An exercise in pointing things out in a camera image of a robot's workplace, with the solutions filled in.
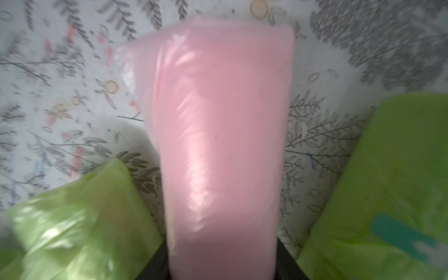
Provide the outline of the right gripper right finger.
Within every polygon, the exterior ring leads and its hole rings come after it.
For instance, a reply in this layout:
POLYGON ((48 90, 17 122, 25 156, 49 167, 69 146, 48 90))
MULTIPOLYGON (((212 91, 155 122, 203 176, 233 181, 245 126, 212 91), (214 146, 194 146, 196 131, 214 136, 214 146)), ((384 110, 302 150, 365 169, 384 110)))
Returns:
POLYGON ((277 238, 274 280, 309 280, 280 238, 277 238))

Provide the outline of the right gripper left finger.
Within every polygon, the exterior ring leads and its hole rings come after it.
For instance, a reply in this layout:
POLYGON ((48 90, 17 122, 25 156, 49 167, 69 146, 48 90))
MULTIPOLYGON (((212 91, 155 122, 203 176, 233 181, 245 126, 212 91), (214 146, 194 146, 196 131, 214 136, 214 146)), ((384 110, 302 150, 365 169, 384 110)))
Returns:
POLYGON ((162 242, 149 263, 135 280, 171 280, 169 271, 168 245, 166 239, 162 242))

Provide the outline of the pink trash bag roll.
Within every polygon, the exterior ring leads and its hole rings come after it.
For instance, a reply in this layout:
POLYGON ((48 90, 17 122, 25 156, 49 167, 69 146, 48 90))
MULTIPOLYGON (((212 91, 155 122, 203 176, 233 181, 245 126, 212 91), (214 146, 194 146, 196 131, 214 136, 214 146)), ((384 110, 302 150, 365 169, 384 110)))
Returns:
POLYGON ((197 16, 114 58, 159 155, 175 280, 271 280, 295 34, 197 16))

